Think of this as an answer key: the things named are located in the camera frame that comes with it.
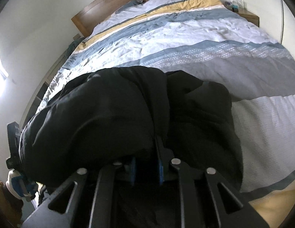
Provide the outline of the white blue gloved hand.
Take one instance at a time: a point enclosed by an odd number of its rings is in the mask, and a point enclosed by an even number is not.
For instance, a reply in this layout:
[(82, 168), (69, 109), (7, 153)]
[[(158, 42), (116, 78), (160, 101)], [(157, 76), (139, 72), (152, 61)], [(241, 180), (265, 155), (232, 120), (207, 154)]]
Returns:
[(38, 191), (38, 184), (17, 170), (9, 171), (6, 187), (15, 198), (25, 199), (27, 202), (33, 200)]

